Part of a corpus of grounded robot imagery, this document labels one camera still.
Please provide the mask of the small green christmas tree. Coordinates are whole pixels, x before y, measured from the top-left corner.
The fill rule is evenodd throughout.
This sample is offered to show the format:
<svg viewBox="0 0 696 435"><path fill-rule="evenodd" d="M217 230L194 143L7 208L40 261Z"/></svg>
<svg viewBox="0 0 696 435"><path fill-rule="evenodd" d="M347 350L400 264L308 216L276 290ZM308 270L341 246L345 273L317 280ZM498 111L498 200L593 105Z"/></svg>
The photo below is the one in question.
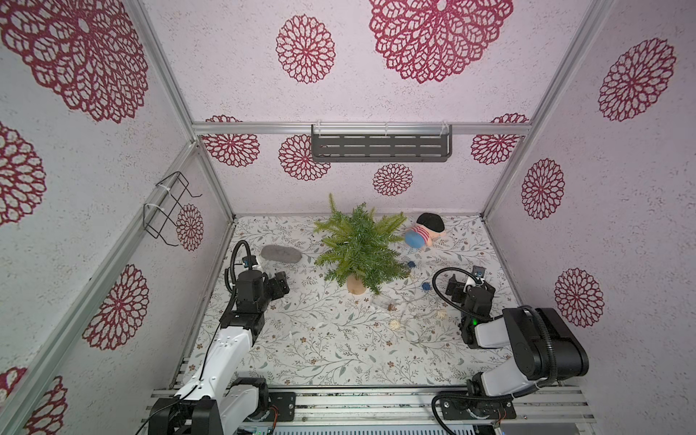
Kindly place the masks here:
<svg viewBox="0 0 696 435"><path fill-rule="evenodd" d="M326 251L315 259L317 266L328 268L326 280L343 286L353 277L378 295L384 284L408 277L409 266L392 249L392 245L403 241L399 231L407 221L406 215L377 219L375 210L368 210L365 203L344 213L333 196L329 197L329 207L328 218L315 221L315 232L326 234L322 237Z"/></svg>

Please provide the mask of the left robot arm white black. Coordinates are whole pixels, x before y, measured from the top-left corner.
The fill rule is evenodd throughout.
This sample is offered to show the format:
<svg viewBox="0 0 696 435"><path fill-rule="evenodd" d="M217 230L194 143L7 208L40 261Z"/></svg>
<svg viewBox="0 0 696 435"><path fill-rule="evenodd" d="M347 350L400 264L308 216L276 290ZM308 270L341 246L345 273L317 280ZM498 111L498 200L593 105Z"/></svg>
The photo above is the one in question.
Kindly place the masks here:
<svg viewBox="0 0 696 435"><path fill-rule="evenodd" d="M268 432L273 433L288 418L273 404L266 379L234 375L257 342L269 303L288 293L284 272L273 277L255 269L240 273L201 367L177 393L157 400L141 429L149 434L236 434L245 422L270 422Z"/></svg>

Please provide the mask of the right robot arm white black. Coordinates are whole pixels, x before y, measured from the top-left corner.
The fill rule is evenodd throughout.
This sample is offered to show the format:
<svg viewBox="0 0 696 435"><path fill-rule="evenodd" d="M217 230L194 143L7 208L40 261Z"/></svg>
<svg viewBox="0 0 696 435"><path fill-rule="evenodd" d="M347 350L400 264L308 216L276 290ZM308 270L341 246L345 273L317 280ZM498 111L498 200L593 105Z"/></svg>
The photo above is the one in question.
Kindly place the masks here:
<svg viewBox="0 0 696 435"><path fill-rule="evenodd" d="M520 397L557 381L582 377L589 357L553 308L518 306L491 315L495 288L478 277L465 281L452 275L444 299L460 311L460 335L471 349L507 348L512 357L467 385L470 397Z"/></svg>

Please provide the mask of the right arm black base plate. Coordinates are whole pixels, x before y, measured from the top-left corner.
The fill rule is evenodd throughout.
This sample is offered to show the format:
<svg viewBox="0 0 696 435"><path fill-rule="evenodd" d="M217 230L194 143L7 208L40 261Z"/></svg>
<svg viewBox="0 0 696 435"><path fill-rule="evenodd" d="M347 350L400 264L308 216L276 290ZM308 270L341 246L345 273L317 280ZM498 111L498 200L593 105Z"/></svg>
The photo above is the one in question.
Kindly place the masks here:
<svg viewBox="0 0 696 435"><path fill-rule="evenodd" d="M470 396L465 391L441 391L437 394L440 415L446 421L514 420L517 412L510 401L493 401Z"/></svg>

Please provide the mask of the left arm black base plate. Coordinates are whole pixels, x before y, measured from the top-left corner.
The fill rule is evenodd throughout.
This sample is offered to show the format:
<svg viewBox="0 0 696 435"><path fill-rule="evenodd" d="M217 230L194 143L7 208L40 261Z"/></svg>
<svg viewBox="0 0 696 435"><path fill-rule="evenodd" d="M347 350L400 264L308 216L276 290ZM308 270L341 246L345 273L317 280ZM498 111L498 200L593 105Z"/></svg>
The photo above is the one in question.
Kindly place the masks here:
<svg viewBox="0 0 696 435"><path fill-rule="evenodd" d="M293 422L297 394L294 391L270 391L259 395L257 409L244 420L251 422Z"/></svg>

